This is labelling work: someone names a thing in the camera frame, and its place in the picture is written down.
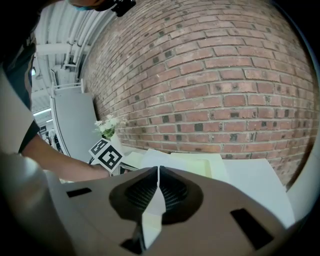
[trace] black and white fiducial marker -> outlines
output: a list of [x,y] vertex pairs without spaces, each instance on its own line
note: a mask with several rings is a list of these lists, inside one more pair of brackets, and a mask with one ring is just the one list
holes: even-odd
[[115,148],[110,141],[102,138],[90,150],[90,155],[98,164],[112,173],[124,157],[123,153]]

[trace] black slot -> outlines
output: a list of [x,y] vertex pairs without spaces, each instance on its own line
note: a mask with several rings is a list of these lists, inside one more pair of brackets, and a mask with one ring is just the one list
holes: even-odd
[[85,188],[80,188],[80,189],[68,191],[67,195],[68,195],[68,197],[73,198],[73,197],[84,195],[89,192],[92,192],[92,190],[88,187],[85,187]]
[[230,213],[256,250],[274,239],[245,209],[233,210]]

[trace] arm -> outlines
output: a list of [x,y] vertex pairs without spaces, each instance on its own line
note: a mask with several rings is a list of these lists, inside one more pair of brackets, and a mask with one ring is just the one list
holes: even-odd
[[44,170],[55,172],[63,180],[80,182],[109,177],[109,172],[103,167],[89,165],[61,154],[39,135],[34,136],[24,147],[22,155],[35,160]]

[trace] shirt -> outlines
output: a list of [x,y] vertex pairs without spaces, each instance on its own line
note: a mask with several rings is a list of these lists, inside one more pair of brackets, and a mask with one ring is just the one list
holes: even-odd
[[40,130],[31,113],[31,70],[36,52],[34,31],[40,19],[37,6],[22,3],[15,9],[18,27],[4,26],[4,45],[0,51],[0,150],[5,153],[21,152]]

